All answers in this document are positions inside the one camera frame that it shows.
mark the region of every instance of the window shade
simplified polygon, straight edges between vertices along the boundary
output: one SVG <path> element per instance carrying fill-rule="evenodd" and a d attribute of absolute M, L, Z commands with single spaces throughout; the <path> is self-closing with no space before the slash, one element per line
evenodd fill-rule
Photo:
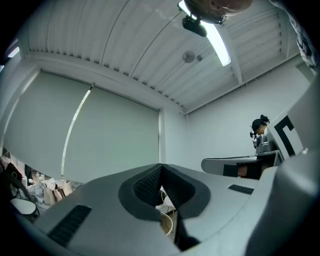
<path fill-rule="evenodd" d="M 4 147 L 50 177 L 61 177 L 68 129 L 90 86 L 41 72 L 20 97 L 9 121 Z"/>
<path fill-rule="evenodd" d="M 158 112 L 94 87 L 68 141 L 64 177 L 88 182 L 159 162 Z"/>

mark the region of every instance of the white panel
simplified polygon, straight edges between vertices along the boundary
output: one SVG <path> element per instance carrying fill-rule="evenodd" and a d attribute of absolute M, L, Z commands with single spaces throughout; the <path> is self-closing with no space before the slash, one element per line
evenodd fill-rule
<path fill-rule="evenodd" d="M 159 162 L 158 112 L 94 87 L 68 141 L 64 177 L 88 182 Z"/>
<path fill-rule="evenodd" d="M 89 88 L 84 83 L 40 73 L 16 105 L 4 147 L 35 170 L 60 178 L 68 129 Z"/>

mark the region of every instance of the dark hair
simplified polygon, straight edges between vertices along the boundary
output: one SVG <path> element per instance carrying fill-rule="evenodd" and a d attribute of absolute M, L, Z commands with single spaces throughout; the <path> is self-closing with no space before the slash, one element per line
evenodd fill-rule
<path fill-rule="evenodd" d="M 264 116 L 263 114 L 260 116 L 260 119 L 256 119 L 252 122 L 252 130 L 254 135 L 256 135 L 256 131 L 260 126 L 267 126 L 270 123 L 268 117 Z"/>

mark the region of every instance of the ceiling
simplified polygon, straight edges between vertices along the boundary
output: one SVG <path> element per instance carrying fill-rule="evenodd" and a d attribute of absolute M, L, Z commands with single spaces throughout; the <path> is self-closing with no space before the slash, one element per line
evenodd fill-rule
<path fill-rule="evenodd" d="M 184 113 L 299 53 L 287 15 L 268 0 L 217 25 L 231 64 L 206 37 L 182 27 L 180 0 L 49 0 L 31 16 L 25 55 L 64 55 L 112 69 L 169 98 Z M 191 63 L 183 53 L 200 56 Z"/>

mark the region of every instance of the smoke detector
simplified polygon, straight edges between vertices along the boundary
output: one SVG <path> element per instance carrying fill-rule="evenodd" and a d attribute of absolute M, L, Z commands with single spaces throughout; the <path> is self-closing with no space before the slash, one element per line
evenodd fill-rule
<path fill-rule="evenodd" d="M 183 55 L 182 59 L 185 63 L 191 63 L 195 60 L 195 53 L 191 50 L 187 50 Z"/>

